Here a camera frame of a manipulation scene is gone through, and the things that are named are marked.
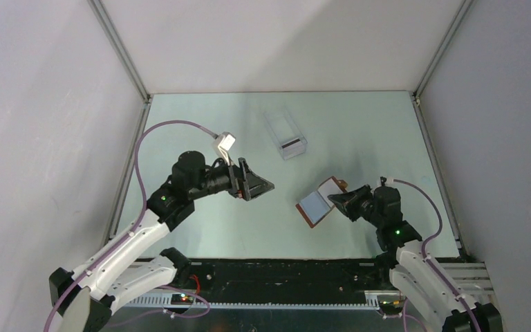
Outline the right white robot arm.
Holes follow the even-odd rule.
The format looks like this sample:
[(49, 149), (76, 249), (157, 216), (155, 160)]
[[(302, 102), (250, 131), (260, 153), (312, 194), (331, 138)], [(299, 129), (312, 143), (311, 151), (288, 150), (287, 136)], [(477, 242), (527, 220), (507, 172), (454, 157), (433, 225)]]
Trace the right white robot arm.
[(331, 194), (329, 201), (348, 219), (364, 219), (376, 229), (382, 254), (374, 271), (384, 289), (398, 289), (437, 331), (502, 331), (492, 303), (466, 293), (428, 251), (429, 241), (403, 217), (400, 192), (382, 184)]

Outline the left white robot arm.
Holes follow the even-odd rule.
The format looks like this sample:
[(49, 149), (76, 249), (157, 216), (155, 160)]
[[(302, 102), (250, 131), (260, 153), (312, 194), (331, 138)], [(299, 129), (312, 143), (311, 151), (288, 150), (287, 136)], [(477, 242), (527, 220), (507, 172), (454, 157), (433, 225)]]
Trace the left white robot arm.
[(100, 331), (111, 316), (131, 300), (171, 284), (188, 285), (191, 261), (175, 248), (164, 249), (147, 264), (129, 271), (129, 266), (155, 242), (174, 231), (195, 208), (194, 202), (227, 192), (235, 199), (251, 201), (274, 189), (274, 184), (256, 175), (244, 158), (238, 163), (217, 158), (205, 163), (199, 151), (182, 153), (167, 180), (145, 198), (139, 217), (84, 264), (73, 270), (58, 268), (49, 277), (53, 310), (63, 315), (82, 291), (88, 291), (88, 309), (82, 331)]

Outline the brown leather card holder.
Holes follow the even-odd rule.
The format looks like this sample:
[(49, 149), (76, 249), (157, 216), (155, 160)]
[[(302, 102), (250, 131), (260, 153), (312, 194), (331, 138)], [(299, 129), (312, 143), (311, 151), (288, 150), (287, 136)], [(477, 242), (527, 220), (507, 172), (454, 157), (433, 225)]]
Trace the brown leather card holder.
[(331, 176), (302, 198), (295, 207), (307, 225), (314, 228), (335, 208), (328, 196), (347, 193), (347, 187), (346, 181)]

